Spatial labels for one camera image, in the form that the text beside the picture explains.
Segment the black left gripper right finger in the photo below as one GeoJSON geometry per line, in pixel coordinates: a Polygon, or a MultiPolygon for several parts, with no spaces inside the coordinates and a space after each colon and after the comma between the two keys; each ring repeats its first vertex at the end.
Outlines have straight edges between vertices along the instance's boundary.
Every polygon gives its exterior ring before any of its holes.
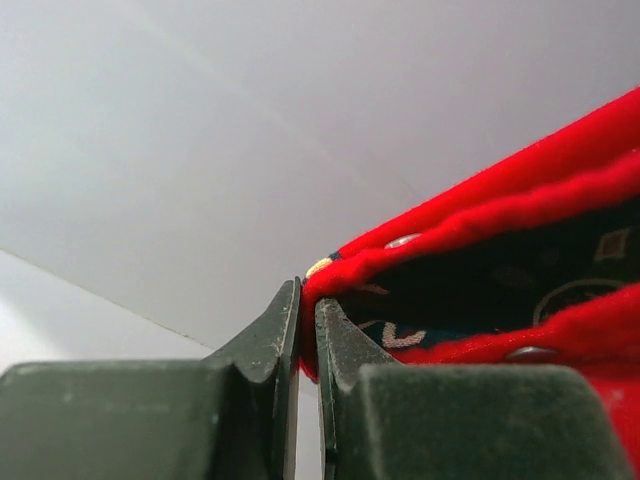
{"type": "Polygon", "coordinates": [[[408,366],[315,308],[327,479],[631,479],[594,389],[560,366],[408,366]]]}

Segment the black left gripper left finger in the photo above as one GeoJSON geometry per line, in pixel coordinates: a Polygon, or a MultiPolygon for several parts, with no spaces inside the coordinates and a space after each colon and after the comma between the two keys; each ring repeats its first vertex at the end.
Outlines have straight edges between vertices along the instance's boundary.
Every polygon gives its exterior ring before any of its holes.
{"type": "Polygon", "coordinates": [[[201,360],[23,363],[1,378],[5,479],[291,479],[301,282],[201,360]]]}

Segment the red patterned pillowcase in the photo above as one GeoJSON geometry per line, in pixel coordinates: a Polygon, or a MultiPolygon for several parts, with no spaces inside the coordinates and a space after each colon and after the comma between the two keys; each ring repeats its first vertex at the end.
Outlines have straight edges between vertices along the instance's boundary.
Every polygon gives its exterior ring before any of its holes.
{"type": "Polygon", "coordinates": [[[553,365],[584,377],[639,475],[639,93],[631,90],[353,239],[302,287],[408,366],[553,365]]]}

